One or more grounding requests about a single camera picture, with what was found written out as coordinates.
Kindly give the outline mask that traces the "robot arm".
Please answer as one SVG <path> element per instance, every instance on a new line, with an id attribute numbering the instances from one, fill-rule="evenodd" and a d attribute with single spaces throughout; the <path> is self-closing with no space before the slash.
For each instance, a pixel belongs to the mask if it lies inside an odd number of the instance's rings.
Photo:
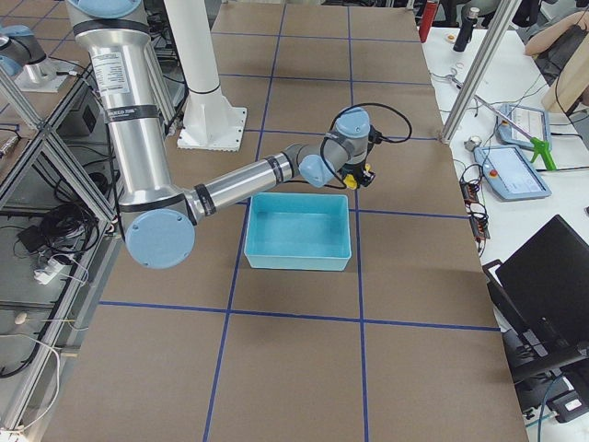
<path id="1" fill-rule="evenodd" d="M 169 173 L 156 95 L 150 81 L 149 28 L 140 1 L 71 1 L 76 41 L 91 59 L 112 144 L 124 182 L 120 207 L 130 255 L 150 269 L 184 261 L 199 222 L 295 177 L 320 188 L 367 186 L 375 174 L 366 159 L 374 129 L 362 108 L 343 110 L 317 145 L 290 145 L 281 153 L 190 190 Z"/>
<path id="2" fill-rule="evenodd" d="M 65 81 L 58 75 L 57 64 L 24 25 L 1 28 L 1 67 L 25 92 L 57 93 Z"/>

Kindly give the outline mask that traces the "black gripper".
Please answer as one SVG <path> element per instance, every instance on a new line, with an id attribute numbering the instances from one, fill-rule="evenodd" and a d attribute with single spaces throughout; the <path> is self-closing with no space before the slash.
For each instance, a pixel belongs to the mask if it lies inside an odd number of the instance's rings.
<path id="1" fill-rule="evenodd" d="M 346 163 L 341 168 L 341 175 L 359 175 L 358 183 L 362 187 L 368 187 L 375 179 L 375 173 L 371 170 L 369 164 L 366 161 L 351 164 Z"/>

